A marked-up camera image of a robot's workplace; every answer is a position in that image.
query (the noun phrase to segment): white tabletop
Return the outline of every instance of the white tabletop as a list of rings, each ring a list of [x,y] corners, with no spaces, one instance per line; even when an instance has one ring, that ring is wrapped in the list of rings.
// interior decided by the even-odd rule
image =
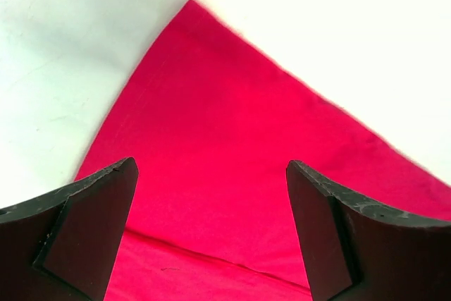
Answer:
[[[72,180],[186,0],[0,0],[0,207]],[[451,183],[451,0],[200,0]]]

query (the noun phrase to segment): cloth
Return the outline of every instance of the cloth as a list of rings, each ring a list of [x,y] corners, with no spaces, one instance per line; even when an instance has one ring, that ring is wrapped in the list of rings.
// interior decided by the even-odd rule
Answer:
[[[448,186],[194,0],[142,59],[78,178],[126,156],[140,178],[107,301],[310,300],[286,188],[291,159],[451,220]]]

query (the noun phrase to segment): white surface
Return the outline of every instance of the white surface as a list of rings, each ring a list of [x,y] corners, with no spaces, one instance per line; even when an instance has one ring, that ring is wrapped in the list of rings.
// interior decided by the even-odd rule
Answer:
[[[451,0],[201,0],[451,183]],[[0,0],[0,207],[67,183],[185,0]]]

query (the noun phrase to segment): red fabric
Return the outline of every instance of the red fabric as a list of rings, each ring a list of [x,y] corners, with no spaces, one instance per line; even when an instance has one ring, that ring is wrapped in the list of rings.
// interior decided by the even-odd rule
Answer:
[[[140,168],[107,301],[310,300],[285,167],[451,220],[451,190],[189,1],[104,122],[78,178]]]

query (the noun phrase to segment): wrinkle in red cloth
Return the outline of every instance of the wrinkle in red cloth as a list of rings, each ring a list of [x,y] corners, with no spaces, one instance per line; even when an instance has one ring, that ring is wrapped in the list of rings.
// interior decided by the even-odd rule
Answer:
[[[285,182],[291,159],[451,220],[448,186],[193,0],[142,59],[78,178],[126,156],[140,178],[108,301],[310,300]]]

